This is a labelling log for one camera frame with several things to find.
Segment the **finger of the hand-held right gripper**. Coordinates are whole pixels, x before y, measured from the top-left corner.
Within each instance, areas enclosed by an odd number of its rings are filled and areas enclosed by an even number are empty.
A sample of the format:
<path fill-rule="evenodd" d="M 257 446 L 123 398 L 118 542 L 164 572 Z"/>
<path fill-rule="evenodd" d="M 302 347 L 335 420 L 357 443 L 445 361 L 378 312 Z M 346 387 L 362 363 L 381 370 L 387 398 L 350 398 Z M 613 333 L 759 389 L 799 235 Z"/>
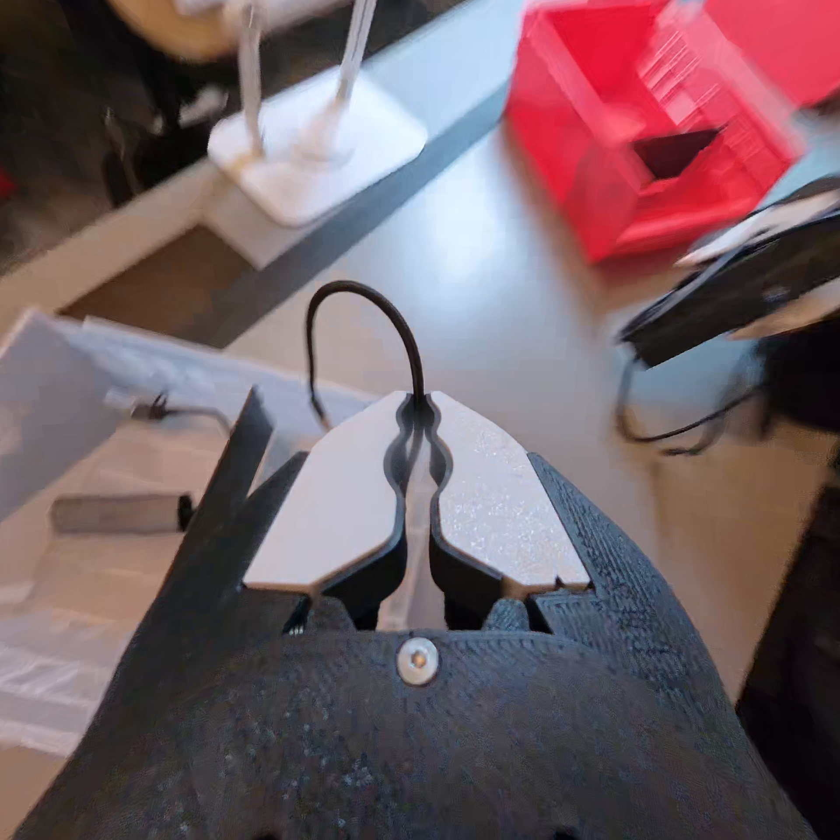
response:
<path fill-rule="evenodd" d="M 761 340 L 794 332 L 839 312 L 839 289 L 813 289 L 771 314 L 731 332 L 731 340 Z"/>
<path fill-rule="evenodd" d="M 764 241 L 838 207 L 837 193 L 796 193 L 772 203 L 730 227 L 706 235 L 676 261 L 703 266 L 743 245 Z"/>

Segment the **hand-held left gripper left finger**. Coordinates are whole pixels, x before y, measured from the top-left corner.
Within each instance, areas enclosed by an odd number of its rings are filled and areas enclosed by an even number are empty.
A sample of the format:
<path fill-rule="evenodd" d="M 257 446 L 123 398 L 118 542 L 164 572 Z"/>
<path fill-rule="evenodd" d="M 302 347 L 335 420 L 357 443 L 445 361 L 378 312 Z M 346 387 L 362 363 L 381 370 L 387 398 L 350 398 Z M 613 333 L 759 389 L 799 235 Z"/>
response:
<path fill-rule="evenodd" d="M 393 392 L 327 432 L 306 455 L 255 552 L 251 591 L 327 596 L 377 629 L 407 629 L 406 491 L 414 408 Z"/>

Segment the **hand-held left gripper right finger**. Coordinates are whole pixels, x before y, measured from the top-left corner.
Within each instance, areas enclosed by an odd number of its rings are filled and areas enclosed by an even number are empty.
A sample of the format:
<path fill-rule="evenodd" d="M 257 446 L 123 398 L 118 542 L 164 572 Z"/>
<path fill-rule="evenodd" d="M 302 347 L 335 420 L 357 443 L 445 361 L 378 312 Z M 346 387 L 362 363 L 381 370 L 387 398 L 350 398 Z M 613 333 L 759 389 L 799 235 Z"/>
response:
<path fill-rule="evenodd" d="M 481 627 L 501 600 L 590 590 L 591 573 L 525 447 L 443 392 L 425 402 L 434 487 L 422 546 L 444 627 Z"/>

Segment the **black braided usb cable orange plug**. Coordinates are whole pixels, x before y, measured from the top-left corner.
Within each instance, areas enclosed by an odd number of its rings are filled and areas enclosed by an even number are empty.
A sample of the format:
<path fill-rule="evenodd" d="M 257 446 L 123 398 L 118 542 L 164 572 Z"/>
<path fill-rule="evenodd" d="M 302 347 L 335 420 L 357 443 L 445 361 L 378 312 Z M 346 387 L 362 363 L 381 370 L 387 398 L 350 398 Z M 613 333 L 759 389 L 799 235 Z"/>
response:
<path fill-rule="evenodd" d="M 412 444 L 405 459 L 406 478 L 413 472 L 421 449 L 423 420 L 425 418 L 425 377 L 420 351 L 413 332 L 404 316 L 392 302 L 379 291 L 355 280 L 332 280 L 320 287 L 308 304 L 304 322 L 304 339 L 308 362 L 308 392 L 310 405 L 324 429 L 330 429 L 330 421 L 316 387 L 317 359 L 314 342 L 314 327 L 320 306 L 333 295 L 348 293 L 363 298 L 375 305 L 390 321 L 406 352 L 412 376 Z"/>

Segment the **grey usb adapter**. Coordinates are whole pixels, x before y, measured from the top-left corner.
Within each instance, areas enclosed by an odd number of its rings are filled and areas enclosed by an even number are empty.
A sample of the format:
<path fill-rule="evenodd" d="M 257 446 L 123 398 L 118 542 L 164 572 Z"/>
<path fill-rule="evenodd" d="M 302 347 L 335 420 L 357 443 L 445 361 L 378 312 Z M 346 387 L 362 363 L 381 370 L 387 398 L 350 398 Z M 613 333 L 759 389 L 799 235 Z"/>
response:
<path fill-rule="evenodd" d="M 57 534 L 147 536 L 184 532 L 194 514 L 189 494 L 76 495 L 57 498 L 49 522 Z"/>

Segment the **red plastic bin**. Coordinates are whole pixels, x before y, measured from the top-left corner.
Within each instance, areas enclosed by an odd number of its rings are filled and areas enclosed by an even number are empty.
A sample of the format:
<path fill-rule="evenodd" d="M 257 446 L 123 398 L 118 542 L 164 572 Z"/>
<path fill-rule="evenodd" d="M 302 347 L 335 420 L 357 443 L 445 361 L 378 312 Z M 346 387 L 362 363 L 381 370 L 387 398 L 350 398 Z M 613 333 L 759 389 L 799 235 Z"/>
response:
<path fill-rule="evenodd" d="M 738 221 L 838 93 L 839 2 L 540 2 L 507 100 L 514 140 L 591 263 Z"/>

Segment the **clear plastic box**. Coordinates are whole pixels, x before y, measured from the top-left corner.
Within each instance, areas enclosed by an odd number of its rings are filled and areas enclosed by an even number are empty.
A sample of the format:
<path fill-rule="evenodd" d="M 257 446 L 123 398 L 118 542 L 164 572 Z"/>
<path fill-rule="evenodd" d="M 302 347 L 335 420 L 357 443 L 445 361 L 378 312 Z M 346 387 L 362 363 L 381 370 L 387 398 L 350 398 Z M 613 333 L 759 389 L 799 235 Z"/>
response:
<path fill-rule="evenodd" d="M 116 468 L 122 477 L 162 483 L 166 453 L 173 463 L 181 458 L 182 490 L 198 489 L 198 438 L 204 434 L 210 450 L 217 428 L 198 419 L 154 448 L 154 430 L 129 420 L 135 403 L 163 393 L 174 406 L 219 411 L 232 424 L 252 388 L 272 428 L 261 482 L 324 435 L 304 374 L 116 323 L 27 311 L 2 341 L 2 603 L 23 601 L 34 585 L 52 498 L 70 491 L 78 465 L 118 430 L 129 426 L 141 448 Z"/>

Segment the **clear plastic bag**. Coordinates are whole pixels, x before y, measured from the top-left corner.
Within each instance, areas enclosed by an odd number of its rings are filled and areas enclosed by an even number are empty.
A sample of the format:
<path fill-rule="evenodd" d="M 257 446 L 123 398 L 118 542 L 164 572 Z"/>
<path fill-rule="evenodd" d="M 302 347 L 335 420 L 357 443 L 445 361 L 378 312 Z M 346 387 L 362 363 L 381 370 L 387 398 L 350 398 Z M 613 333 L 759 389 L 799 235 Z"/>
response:
<path fill-rule="evenodd" d="M 70 756 L 165 572 L 42 569 L 2 606 L 2 749 Z"/>

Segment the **clear sign holder white base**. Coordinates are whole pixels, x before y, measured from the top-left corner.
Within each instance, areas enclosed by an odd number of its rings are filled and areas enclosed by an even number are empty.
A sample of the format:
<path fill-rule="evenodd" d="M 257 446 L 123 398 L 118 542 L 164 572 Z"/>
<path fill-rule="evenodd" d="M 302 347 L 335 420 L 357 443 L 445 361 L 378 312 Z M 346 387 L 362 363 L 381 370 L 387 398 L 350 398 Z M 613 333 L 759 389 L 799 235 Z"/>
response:
<path fill-rule="evenodd" d="M 310 2 L 227 2 L 238 42 L 241 109 L 210 132 L 207 156 L 270 219 L 299 228 L 413 162 L 427 129 L 361 69 L 376 1 L 353 2 L 340 64 L 270 98 L 262 36 L 296 23 Z"/>

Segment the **round wooden table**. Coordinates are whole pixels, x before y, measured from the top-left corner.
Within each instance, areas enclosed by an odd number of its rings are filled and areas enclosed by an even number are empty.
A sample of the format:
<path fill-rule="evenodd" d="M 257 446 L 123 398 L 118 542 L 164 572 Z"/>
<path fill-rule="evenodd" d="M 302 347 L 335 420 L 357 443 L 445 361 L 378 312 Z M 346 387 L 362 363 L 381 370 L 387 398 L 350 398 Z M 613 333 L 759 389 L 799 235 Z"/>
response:
<path fill-rule="evenodd" d="M 107 1 L 136 35 L 168 56 L 193 64 L 231 57 L 248 22 L 267 27 L 269 7 L 257 1 Z"/>

